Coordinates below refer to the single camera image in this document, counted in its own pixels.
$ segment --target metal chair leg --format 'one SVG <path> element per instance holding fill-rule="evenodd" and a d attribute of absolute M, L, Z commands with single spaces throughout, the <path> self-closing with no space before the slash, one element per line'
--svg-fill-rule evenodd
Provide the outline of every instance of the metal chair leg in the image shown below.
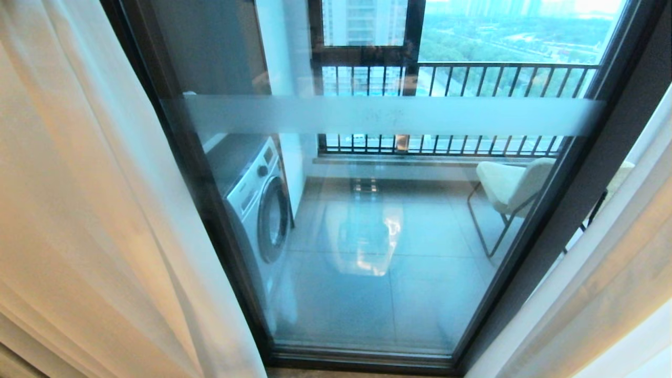
<path fill-rule="evenodd" d="M 480 182 L 478 183 L 478 185 L 476 185 L 474 190 L 466 198 L 466 204 L 467 204 L 467 207 L 469 208 L 469 213 L 471 214 L 471 219 L 472 219 L 472 221 L 474 221 L 474 226 L 476 226 L 476 232 L 478 233 L 478 238 L 480 239 L 480 244 L 483 246 L 483 250 L 485 251 L 485 256 L 487 256 L 487 258 L 491 258 L 491 257 L 493 257 L 493 255 L 497 251 L 497 248 L 499 248 L 499 244 L 501 244 L 501 242 L 504 240 L 504 236 L 506 236 L 506 231 L 509 230 L 509 226 L 511 226 L 511 224 L 513 222 L 513 219 L 515 218 L 515 215 L 520 210 L 525 208 L 525 206 L 529 205 L 531 203 L 531 201 L 535 198 L 536 194 L 529 197 L 520 206 L 518 206 L 512 212 L 511 216 L 509 216 L 508 219 L 504 214 L 499 213 L 499 215 L 502 218 L 502 221 L 504 222 L 504 230 L 502 230 L 502 233 L 499 234 L 499 238 L 497 239 L 497 243 L 495 243 L 495 246 L 494 246 L 493 250 L 491 252 L 489 252 L 488 251 L 488 245 L 485 243 L 485 237 L 483 237 L 483 232 L 480 230 L 480 226 L 478 226 L 478 221 L 476 220 L 476 215 L 474 214 L 474 209 L 471 207 L 471 197 L 474 196 L 474 193 L 476 193 L 476 191 L 478 190 L 479 187 L 481 187 Z"/>
<path fill-rule="evenodd" d="M 469 196 L 466 198 L 466 205 L 469 208 L 469 213 L 471 214 L 471 220 L 474 222 L 474 226 L 476 226 L 476 232 L 478 233 L 478 238 L 480 239 L 480 244 L 483 246 L 483 250 L 485 251 L 485 255 L 490 258 L 493 254 L 488 252 L 488 245 L 485 243 L 485 238 L 483 237 L 483 232 L 481 232 L 480 227 L 478 226 L 478 221 L 476 220 L 476 215 L 474 214 L 474 209 L 471 207 L 471 197 L 474 196 L 474 193 L 480 188 L 480 182 L 476 185 L 474 190 L 469 194 Z"/>

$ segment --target sliding glass door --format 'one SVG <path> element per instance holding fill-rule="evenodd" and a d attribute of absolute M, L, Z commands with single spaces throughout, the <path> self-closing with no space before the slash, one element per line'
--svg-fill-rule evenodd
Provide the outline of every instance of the sliding glass door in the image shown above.
<path fill-rule="evenodd" d="M 103 4 L 266 363 L 460 373 L 634 143 L 665 2 Z"/>

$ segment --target washing machine control panel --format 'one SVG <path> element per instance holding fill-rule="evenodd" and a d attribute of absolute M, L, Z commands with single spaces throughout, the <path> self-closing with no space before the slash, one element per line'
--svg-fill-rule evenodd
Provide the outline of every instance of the washing machine control panel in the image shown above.
<path fill-rule="evenodd" d="M 257 203 L 265 182 L 268 180 L 268 175 L 273 172 L 278 161 L 276 146 L 271 139 L 268 139 L 259 155 L 245 168 L 246 172 L 240 182 L 227 196 L 228 201 L 240 218 L 244 218 L 254 207 L 252 204 Z"/>

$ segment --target frosted glass strip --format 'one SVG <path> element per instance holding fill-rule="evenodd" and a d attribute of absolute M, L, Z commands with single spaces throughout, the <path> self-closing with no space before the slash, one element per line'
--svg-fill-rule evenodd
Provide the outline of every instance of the frosted glass strip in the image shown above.
<path fill-rule="evenodd" d="M 603 103 L 564 98 L 188 96 L 199 134 L 586 135 Z"/>

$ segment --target tiled floor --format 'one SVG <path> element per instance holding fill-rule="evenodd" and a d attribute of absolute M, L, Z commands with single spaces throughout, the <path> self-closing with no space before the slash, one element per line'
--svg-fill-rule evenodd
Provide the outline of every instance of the tiled floor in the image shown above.
<path fill-rule="evenodd" d="M 273 306 L 276 340 L 394 352 L 450 352 L 515 236 L 485 257 L 468 182 L 309 181 Z M 484 196 L 490 245 L 503 228 Z"/>

